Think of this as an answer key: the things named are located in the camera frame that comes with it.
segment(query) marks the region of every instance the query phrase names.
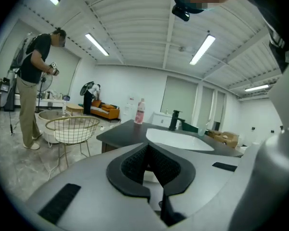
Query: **dark countertop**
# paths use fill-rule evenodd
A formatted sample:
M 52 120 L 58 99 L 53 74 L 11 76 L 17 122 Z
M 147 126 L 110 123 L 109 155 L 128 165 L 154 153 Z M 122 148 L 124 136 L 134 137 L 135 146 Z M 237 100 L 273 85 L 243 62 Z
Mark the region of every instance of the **dark countertop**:
M 168 130 L 168 128 L 156 126 L 145 122 L 142 125 L 138 125 L 135 124 L 133 120 L 129 120 L 115 128 L 112 128 L 111 130 L 105 133 L 96 136 L 96 138 L 99 141 L 109 144 L 110 146 L 121 148 L 133 144 L 149 142 L 149 140 L 146 138 L 146 131 L 148 130 L 148 128 Z M 174 132 L 196 137 L 204 141 L 206 144 L 208 144 L 214 149 L 214 151 L 194 151 L 194 152 L 223 155 L 223 156 L 242 156 L 242 153 L 228 147 L 223 143 L 214 140 L 213 138 L 207 135 L 199 136 L 197 133 L 186 132 L 182 130 L 175 130 Z

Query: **stand fan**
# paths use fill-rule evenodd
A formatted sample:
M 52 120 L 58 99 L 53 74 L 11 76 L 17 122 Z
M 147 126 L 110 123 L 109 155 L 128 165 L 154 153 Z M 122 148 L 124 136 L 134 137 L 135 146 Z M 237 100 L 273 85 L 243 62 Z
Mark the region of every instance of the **stand fan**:
M 41 93 L 43 91 L 46 91 L 50 85 L 52 84 L 53 81 L 53 76 L 52 75 L 48 75 L 48 74 L 43 74 L 40 78 L 40 81 L 37 85 L 37 89 L 39 91 L 39 101 L 40 101 L 40 97 L 41 97 Z M 35 109 L 35 113 L 39 113 L 42 110 L 39 109 L 39 104 L 38 107 Z
M 87 84 L 85 84 L 80 90 L 80 95 L 83 96 L 88 89 L 92 88 L 93 85 L 94 81 L 90 81 Z

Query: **khaki pants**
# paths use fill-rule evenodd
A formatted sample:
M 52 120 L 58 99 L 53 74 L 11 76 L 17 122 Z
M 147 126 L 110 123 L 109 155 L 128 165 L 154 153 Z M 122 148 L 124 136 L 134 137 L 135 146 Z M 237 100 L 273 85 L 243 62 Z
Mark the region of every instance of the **khaki pants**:
M 22 80 L 17 76 L 17 87 L 20 95 L 19 123 L 26 147 L 33 145 L 33 137 L 39 136 L 39 127 L 35 119 L 37 85 Z

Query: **sink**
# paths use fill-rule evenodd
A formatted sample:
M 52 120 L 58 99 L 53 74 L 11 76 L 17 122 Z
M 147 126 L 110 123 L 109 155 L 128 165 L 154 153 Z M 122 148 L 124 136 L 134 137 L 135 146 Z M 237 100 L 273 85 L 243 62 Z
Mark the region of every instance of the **sink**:
M 193 151 L 214 151 L 214 149 L 202 140 L 185 134 L 149 128 L 146 138 L 153 143 L 162 143 L 172 147 Z

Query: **black t-shirt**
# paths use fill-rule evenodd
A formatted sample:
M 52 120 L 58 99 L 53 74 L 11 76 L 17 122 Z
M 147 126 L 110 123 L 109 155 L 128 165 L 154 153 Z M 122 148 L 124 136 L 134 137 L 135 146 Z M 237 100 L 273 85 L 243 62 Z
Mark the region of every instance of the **black t-shirt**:
M 45 61 L 50 50 L 51 41 L 50 34 L 38 35 L 36 39 L 33 40 L 31 45 L 29 45 L 26 54 L 37 50 L 39 53 L 41 53 L 43 61 Z M 38 84 L 42 71 L 31 63 L 31 56 L 32 55 L 30 54 L 27 58 L 25 58 L 17 74 L 25 81 Z
M 248 0 L 262 14 L 270 33 L 270 49 L 284 72 L 289 51 L 289 0 Z

